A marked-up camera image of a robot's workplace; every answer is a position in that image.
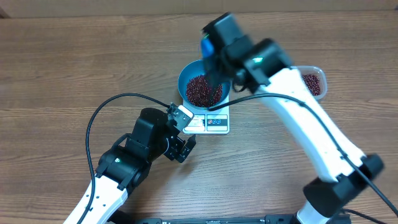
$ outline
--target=black cable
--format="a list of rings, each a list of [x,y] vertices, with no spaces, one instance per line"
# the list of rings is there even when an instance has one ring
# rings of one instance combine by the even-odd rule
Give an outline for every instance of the black cable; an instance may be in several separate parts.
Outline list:
[[[283,95],[283,94],[278,94],[278,93],[261,93],[261,94],[256,94],[256,95],[251,95],[251,96],[245,96],[233,101],[230,101],[228,103],[224,103],[222,105],[219,106],[215,106],[212,108],[208,108],[209,111],[215,111],[215,110],[219,110],[221,108],[224,108],[225,106],[230,106],[230,105],[234,105],[236,103],[240,103],[242,101],[246,101],[246,100],[252,100],[252,99],[256,99],[256,98],[262,98],[262,97],[276,97],[276,98],[283,98],[286,100],[291,100],[294,101],[296,103],[298,103],[298,105],[300,105],[301,107],[304,107],[305,109],[307,109],[317,120],[318,122],[321,124],[321,126],[323,127],[323,129],[326,131],[326,133],[329,135],[329,138],[333,141],[333,143],[335,144],[335,146],[337,147],[337,150],[341,153],[341,155],[343,156],[343,158],[347,161],[347,163],[363,178],[363,180],[369,184],[369,186],[371,186],[371,188],[375,191],[375,193],[378,194],[378,196],[388,205],[388,207],[390,207],[390,209],[395,213],[395,215],[398,217],[398,210],[397,208],[390,202],[390,200],[388,200],[388,198],[378,189],[378,187],[376,187],[376,185],[374,185],[374,183],[372,183],[368,177],[366,177],[365,174],[362,173],[362,171],[360,171],[360,169],[348,158],[347,153],[345,153],[344,150],[342,150],[342,148],[340,147],[340,145],[337,143],[335,137],[332,135],[332,133],[329,131],[329,129],[326,127],[326,125],[324,124],[324,122],[322,121],[322,119],[316,114],[316,112],[314,112],[314,110],[311,109],[311,107],[309,107],[309,105],[305,104],[305,102],[294,98],[292,96],[288,96],[288,95]]]
[[[345,213],[345,212],[352,213],[352,214],[354,214],[354,215],[357,215],[357,216],[359,216],[359,217],[365,218],[365,219],[367,219],[367,220],[369,220],[369,221],[372,221],[372,222],[374,222],[374,223],[377,223],[377,224],[387,224],[387,223],[385,223],[385,222],[382,222],[382,221],[380,221],[380,220],[378,220],[378,219],[375,219],[375,218],[370,217],[370,216],[368,216],[368,215],[362,214],[361,212],[357,212],[357,211],[355,211],[355,210],[342,208],[342,209],[341,209],[341,212],[343,212],[343,213]]]
[[[117,99],[117,98],[123,97],[123,96],[138,96],[138,97],[141,97],[141,98],[144,98],[144,99],[147,99],[147,100],[151,100],[151,101],[153,101],[153,102],[155,102],[155,103],[158,103],[158,104],[160,104],[160,105],[162,105],[162,106],[165,106],[165,107],[167,107],[167,108],[170,107],[169,105],[167,105],[167,104],[165,104],[165,103],[162,103],[162,102],[160,102],[159,100],[155,100],[155,99],[153,99],[153,98],[151,98],[151,97],[149,97],[149,96],[145,96],[145,95],[138,94],[138,93],[122,93],[122,94],[119,94],[119,95],[116,95],[116,96],[112,96],[111,98],[105,100],[104,103],[102,103],[102,104],[97,108],[97,110],[95,110],[95,112],[94,112],[93,115],[91,116],[90,121],[88,122],[87,130],[86,130],[86,153],[87,153],[88,168],[90,169],[90,175],[91,175],[91,195],[90,195],[90,199],[89,199],[89,201],[88,201],[88,204],[87,204],[87,206],[86,206],[86,209],[85,209],[85,211],[83,212],[83,214],[81,215],[81,217],[80,217],[79,221],[77,222],[77,224],[81,224],[82,221],[84,220],[84,218],[86,217],[88,211],[90,210],[91,204],[93,203],[94,194],[95,194],[95,174],[94,174],[93,162],[91,161],[91,156],[90,156],[90,147],[89,147],[89,145],[88,145],[88,143],[89,143],[89,136],[90,136],[91,125],[93,124],[93,121],[94,121],[95,116],[98,114],[98,112],[100,112],[100,110],[101,110],[107,103],[109,103],[110,101],[113,101],[113,100],[115,100],[115,99]]]

